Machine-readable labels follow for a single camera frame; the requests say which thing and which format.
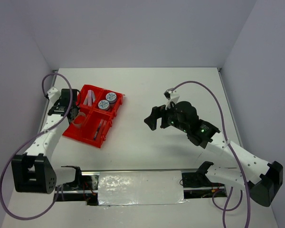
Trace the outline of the pink highlighter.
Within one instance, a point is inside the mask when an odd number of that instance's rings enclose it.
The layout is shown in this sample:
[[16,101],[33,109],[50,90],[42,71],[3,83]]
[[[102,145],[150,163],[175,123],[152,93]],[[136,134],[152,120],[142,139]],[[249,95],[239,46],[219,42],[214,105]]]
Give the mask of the pink highlighter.
[[92,90],[88,90],[83,105],[92,106],[92,104],[93,104]]

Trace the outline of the large clear tape roll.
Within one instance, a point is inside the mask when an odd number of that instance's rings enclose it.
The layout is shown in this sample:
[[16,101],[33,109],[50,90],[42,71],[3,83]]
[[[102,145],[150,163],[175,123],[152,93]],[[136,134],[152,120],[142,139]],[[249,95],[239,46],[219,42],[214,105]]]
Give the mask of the large clear tape roll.
[[81,128],[84,121],[86,119],[86,116],[84,113],[79,113],[77,117],[72,121],[72,125],[76,128]]

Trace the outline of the blue white bottle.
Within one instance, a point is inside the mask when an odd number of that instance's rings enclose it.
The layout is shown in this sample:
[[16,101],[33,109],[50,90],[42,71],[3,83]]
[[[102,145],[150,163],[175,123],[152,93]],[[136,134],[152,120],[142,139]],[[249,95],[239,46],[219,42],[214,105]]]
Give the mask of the blue white bottle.
[[117,98],[117,94],[114,92],[109,92],[105,96],[106,101],[111,105],[116,103]]
[[98,102],[98,108],[102,111],[109,111],[111,108],[111,105],[107,100],[100,100]]

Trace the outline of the red pen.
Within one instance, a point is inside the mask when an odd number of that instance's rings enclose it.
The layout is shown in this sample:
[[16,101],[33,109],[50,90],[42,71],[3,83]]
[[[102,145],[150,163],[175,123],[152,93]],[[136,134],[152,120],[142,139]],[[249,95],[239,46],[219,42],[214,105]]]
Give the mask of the red pen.
[[94,141],[97,139],[97,136],[99,134],[99,131],[100,131],[101,127],[102,127],[103,122],[104,122],[103,119],[101,119],[100,122],[99,122],[99,125],[98,125],[98,127],[96,129],[96,132],[94,134],[94,138],[93,138]]

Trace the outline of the blue capped highlighter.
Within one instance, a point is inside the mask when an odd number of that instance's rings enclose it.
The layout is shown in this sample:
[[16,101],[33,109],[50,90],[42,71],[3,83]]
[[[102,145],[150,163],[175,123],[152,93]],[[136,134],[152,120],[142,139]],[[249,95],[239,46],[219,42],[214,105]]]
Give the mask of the blue capped highlighter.
[[96,101],[96,96],[94,92],[91,93],[91,98],[92,98],[92,102],[94,103]]

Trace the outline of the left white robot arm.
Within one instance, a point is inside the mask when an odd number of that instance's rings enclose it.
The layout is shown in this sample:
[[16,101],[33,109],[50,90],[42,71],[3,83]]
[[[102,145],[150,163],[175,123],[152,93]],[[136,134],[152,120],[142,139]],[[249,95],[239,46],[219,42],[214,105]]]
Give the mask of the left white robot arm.
[[43,134],[22,155],[15,155],[11,161],[17,192],[50,194],[60,184],[66,183],[77,190],[84,183],[78,166],[63,165],[54,169],[51,165],[59,139],[79,113],[79,90],[59,91],[52,87],[47,94],[52,107],[41,130]]

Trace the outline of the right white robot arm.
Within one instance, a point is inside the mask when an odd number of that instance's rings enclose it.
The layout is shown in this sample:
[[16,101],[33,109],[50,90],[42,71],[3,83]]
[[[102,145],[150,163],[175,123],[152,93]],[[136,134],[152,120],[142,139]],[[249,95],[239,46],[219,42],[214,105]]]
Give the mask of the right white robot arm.
[[214,153],[228,162],[235,162],[238,170],[231,171],[212,161],[203,162],[197,174],[202,186],[219,182],[247,191],[257,204],[269,207],[283,184],[283,166],[277,161],[272,163],[258,158],[233,141],[224,139],[223,133],[211,123],[199,118],[197,110],[190,102],[182,101],[155,106],[144,122],[151,130],[156,130],[157,120],[160,127],[174,127],[186,133],[188,140],[196,146]]

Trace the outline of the red compartment organizer tray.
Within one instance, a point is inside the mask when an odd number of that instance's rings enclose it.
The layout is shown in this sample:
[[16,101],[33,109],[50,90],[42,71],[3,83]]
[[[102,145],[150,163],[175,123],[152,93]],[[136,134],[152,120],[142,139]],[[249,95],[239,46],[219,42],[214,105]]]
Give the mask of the red compartment organizer tray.
[[[83,105],[88,90],[92,90],[92,92],[94,92],[96,96],[96,101],[92,104],[92,106]],[[109,92],[114,92],[117,94],[118,97],[117,101],[115,104],[111,104],[111,108],[109,111],[102,111],[98,108],[98,102],[100,100],[106,100],[105,96]],[[93,140],[99,122],[101,119],[107,121],[107,126],[105,129],[105,140],[106,140],[106,135],[109,129],[113,125],[113,119],[117,116],[117,111],[123,103],[124,95],[94,85],[83,85],[80,94],[81,94],[81,101],[79,104],[80,108],[79,113],[84,113],[86,119],[81,128],[74,127],[71,122],[69,127],[64,131],[63,136],[78,142],[86,143],[91,146],[101,148],[104,142],[103,140],[101,140],[101,130],[103,125],[99,131],[97,139],[95,141]]]

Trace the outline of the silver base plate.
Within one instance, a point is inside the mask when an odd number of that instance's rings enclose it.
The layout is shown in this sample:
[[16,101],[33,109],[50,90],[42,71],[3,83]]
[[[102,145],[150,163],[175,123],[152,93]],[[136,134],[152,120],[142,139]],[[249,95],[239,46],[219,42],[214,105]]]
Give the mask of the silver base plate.
[[224,184],[200,180],[195,171],[83,172],[83,179],[80,187],[64,184],[57,201],[89,206],[171,205],[227,195]]

